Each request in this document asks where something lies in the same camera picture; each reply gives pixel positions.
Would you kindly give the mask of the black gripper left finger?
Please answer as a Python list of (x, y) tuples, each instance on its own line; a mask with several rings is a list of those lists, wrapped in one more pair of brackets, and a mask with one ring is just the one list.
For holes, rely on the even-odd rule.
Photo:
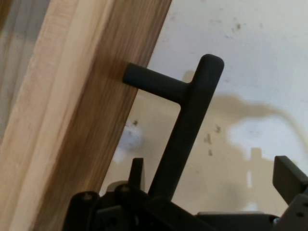
[(210, 231), (212, 227), (162, 197), (141, 190), (143, 158), (132, 161), (129, 179), (111, 192), (75, 194), (67, 210), (69, 231)]

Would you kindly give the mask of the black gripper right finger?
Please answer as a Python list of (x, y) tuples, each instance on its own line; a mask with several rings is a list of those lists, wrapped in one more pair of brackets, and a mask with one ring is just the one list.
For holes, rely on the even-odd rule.
[(308, 177), (287, 156), (274, 158), (273, 185), (288, 207), (274, 231), (308, 229)]

